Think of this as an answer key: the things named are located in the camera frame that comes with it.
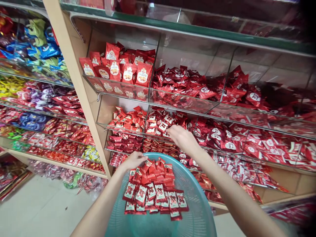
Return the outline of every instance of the store shelving unit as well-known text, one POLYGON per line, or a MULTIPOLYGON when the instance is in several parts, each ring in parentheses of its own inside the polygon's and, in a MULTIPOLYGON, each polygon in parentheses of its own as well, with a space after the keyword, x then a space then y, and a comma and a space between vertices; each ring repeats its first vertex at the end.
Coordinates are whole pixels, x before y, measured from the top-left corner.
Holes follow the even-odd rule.
MULTIPOLYGON (((214 102, 187 96, 186 98, 200 105, 198 108, 190 109, 177 103, 179 95, 170 92, 169 94, 174 96, 175 103, 170 104, 162 100, 156 100, 154 95, 161 91, 153 88, 148 88, 148 94, 144 100, 129 98, 125 94, 119 95, 95 87, 93 84, 95 81, 101 85, 102 82, 111 82, 120 87, 125 84, 86 76, 83 74, 79 63, 79 58, 88 57, 90 51, 104 52, 105 42, 116 43, 119 41, 127 48, 155 49, 157 53, 154 62, 155 68, 163 64, 166 64, 169 68, 185 65, 189 69, 197 70, 201 75, 208 77, 230 72, 236 66, 241 65, 242 70, 250 75, 252 84, 277 82, 315 91, 315 55, 310 51, 310 45, 308 44, 242 34, 241 32, 243 32, 243 27, 246 24, 245 19, 239 19, 240 29, 237 32, 190 25, 183 21, 183 13, 187 13, 187 15, 200 14, 201 16, 204 14, 209 16, 209 14, 188 9, 166 7, 174 14, 178 14, 179 17, 176 20, 163 21, 158 18, 154 19, 117 12, 110 16, 106 14, 104 9, 80 6, 75 3, 70 4, 68 3, 69 1, 16 1, 15 4, 20 4, 27 8, 34 2, 36 2, 39 11, 46 12, 54 29, 71 78, 71 83, 67 82, 64 86, 73 87, 76 90, 86 118, 85 121, 77 120, 75 122, 89 126, 105 174, 72 167, 12 149, 8 150, 18 158, 21 157, 21 160, 25 159, 25 157, 32 158, 110 179, 114 167, 109 165, 109 161, 114 150, 106 148, 106 141, 112 131, 116 130, 115 127, 109 126, 110 121, 113 119, 113 112, 116 111, 115 106, 121 106, 127 111, 131 111, 132 108, 139 105, 148 112, 152 106, 159 106, 169 111, 183 111, 190 117, 195 116, 197 120, 199 118, 218 119, 223 122, 246 125, 250 128, 279 132, 282 136, 289 135, 296 139, 308 139, 311 143, 316 141, 316 122, 314 120, 304 120, 299 116, 299 112, 293 117, 273 115, 273 119, 270 119, 271 113, 266 111, 250 110, 223 104, 221 101, 214 102), (240 115, 247 115, 248 120, 244 121, 234 117, 231 111, 240 115)), ((281 28, 283 26, 273 24, 273 27, 281 28)), ((19 68, 25 67, 25 65, 21 64, 16 66, 19 68)), ((1 74, 11 75, 11 72, 0 69, 1 74)), ((59 84, 58 80, 50 81, 31 73, 17 76, 27 80, 48 81, 52 84, 59 84)), ((301 98, 298 111, 303 108, 304 103, 307 103, 306 98, 301 98)), ((0 104, 25 111, 34 111, 32 108, 21 107, 1 100, 0 104)), ((133 131, 129 130, 122 130, 122 132, 135 135, 133 131)), ((171 142, 162 137, 150 136, 145 132, 140 132, 136 135, 142 138, 171 142)), ((298 167, 297 161, 293 164, 278 164, 250 157, 244 153, 244 150, 240 154, 234 154, 209 147, 205 147, 205 149, 210 153, 227 155, 254 164, 271 166, 273 169, 273 172, 271 172, 272 178, 288 189, 289 193, 255 186, 254 190, 261 197, 264 205, 289 199, 299 199, 314 195, 316 192, 314 188, 314 184, 316 184, 315 170, 298 167)), ((209 203, 211 206, 227 210, 226 206, 221 203, 211 201, 209 203)))

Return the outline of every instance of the white tile floor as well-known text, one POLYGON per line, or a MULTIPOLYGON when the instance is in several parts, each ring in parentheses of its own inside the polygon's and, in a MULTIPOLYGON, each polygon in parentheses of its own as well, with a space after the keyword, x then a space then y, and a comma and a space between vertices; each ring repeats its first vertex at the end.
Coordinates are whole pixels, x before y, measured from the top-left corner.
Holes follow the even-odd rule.
MULTIPOLYGON (((69 237, 93 203, 85 191, 77 192, 60 180, 34 176, 0 205, 0 236, 69 237)), ((214 219, 218 237, 245 236, 230 214, 214 219)))

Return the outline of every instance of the teal plastic basket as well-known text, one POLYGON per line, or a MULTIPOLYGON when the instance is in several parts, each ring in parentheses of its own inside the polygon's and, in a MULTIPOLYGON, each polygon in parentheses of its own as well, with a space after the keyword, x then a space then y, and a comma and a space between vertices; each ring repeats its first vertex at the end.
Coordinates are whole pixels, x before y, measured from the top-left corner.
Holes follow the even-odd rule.
POLYGON ((175 175, 175 187, 184 191, 184 197, 190 210, 181 213, 183 218, 181 221, 171 221, 169 214, 149 214, 149 211, 147 211, 147 215, 125 215, 126 201, 122 200, 122 197, 129 179, 129 173, 126 173, 105 236, 216 237, 210 205, 201 186, 191 172, 171 156, 156 152, 148 152, 144 153, 144 155, 155 161, 161 157, 167 164, 172 164, 175 175))

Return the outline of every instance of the red candy packet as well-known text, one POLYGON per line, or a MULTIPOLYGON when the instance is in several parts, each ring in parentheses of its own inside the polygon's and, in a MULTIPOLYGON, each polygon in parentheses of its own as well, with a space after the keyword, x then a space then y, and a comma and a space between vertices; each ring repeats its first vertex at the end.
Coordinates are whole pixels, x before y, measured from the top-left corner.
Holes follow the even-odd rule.
POLYGON ((131 202, 131 203, 134 202, 133 195, 134 195, 134 191, 135 191, 136 185, 137 184, 135 182, 133 182, 133 181, 130 181, 127 184, 126 191, 125 191, 125 193, 123 195, 123 200, 131 202))

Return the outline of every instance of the red packaging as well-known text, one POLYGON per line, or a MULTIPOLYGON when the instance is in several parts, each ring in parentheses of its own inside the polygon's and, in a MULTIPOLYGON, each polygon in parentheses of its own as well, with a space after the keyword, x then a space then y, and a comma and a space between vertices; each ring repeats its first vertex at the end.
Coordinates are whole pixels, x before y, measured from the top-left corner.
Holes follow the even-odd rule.
POLYGON ((133 201, 133 195, 134 195, 134 190, 136 188, 136 183, 133 181, 128 182, 126 191, 123 196, 123 200, 128 201, 128 202, 134 202, 133 201))
POLYGON ((110 79, 110 69, 106 66, 96 66, 95 68, 96 74, 98 77, 102 77, 105 79, 110 79))
POLYGON ((165 164, 165 178, 175 179, 172 171, 172 164, 165 164))
POLYGON ((90 52, 90 59, 91 59, 93 66, 100 66, 101 65, 101 59, 100 59, 99 52, 90 52))
POLYGON ((121 74, 119 71, 119 60, 110 60, 110 79, 113 81, 121 81, 121 74))
POLYGON ((171 210, 170 209, 170 218, 171 218, 171 221, 180 221, 182 220, 182 216, 181 216, 181 213, 177 210, 171 210))
POLYGON ((137 67, 134 64, 125 63, 122 82, 135 84, 137 67))
POLYGON ((156 202, 166 202, 167 198, 164 193, 164 187, 162 183, 155 183, 155 189, 156 189, 156 202))
POLYGON ((108 68, 110 68, 110 60, 108 60, 108 59, 105 59, 105 58, 101 58, 101 62, 102 62, 102 65, 103 66, 106 66, 106 67, 108 67, 108 68))
POLYGON ((146 185, 140 185, 139 190, 137 192, 137 195, 135 196, 134 201, 141 207, 145 206, 145 198, 147 193, 147 186, 146 185))
POLYGON ((105 59, 117 60, 119 58, 119 47, 106 43, 105 59))
POLYGON ((129 58, 128 58, 128 55, 127 54, 125 54, 125 55, 120 55, 119 57, 118 57, 118 59, 119 59, 119 63, 120 64, 126 64, 126 63, 129 63, 129 58))
POLYGON ((87 76, 96 76, 90 58, 79 58, 79 62, 87 76))
POLYGON ((189 207, 184 198, 184 192, 182 190, 177 190, 176 194, 178 198, 179 211, 189 211, 189 207))
POLYGON ((135 204, 127 201, 124 214, 135 214, 135 204))
POLYGON ((154 200, 156 197, 156 189, 153 183, 149 183, 148 185, 148 201, 154 200))
POLYGON ((137 50, 137 51, 136 51, 136 54, 135 54, 134 64, 135 64, 136 66, 138 66, 138 63, 143 63, 143 64, 145 64, 146 59, 147 59, 147 55, 144 54, 143 52, 137 50))
POLYGON ((135 85, 140 85, 143 87, 149 86, 151 68, 152 66, 150 64, 145 64, 142 62, 138 63, 135 85))

